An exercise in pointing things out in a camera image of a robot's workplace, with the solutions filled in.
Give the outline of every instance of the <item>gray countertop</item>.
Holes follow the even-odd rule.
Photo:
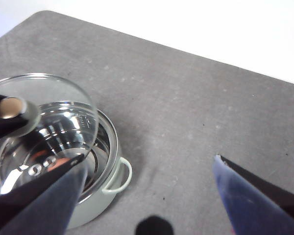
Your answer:
[[[294,193],[293,84],[50,11],[0,38],[0,79],[28,72],[85,89],[133,165],[128,189],[67,235],[134,234],[152,214],[177,235],[232,234],[217,153]]]

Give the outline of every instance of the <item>black object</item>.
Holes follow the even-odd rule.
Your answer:
[[[136,228],[135,235],[173,235],[172,225],[156,215],[141,221]]]
[[[294,235],[294,194],[217,155],[213,166],[237,235]]]
[[[6,98],[6,96],[0,95],[0,101]],[[20,116],[13,118],[0,118],[0,138],[12,133],[13,131],[25,126],[28,123],[28,120]]]
[[[75,158],[70,159],[66,163],[57,167],[56,169],[32,180],[14,190],[8,194],[0,196],[0,229],[3,228],[10,220],[17,216],[28,205],[34,202],[41,194],[43,194],[49,187],[51,187],[56,181],[58,181],[65,173],[67,173],[72,167],[79,164],[84,160],[84,155],[81,154]],[[35,227],[35,225],[26,225],[27,227]]]

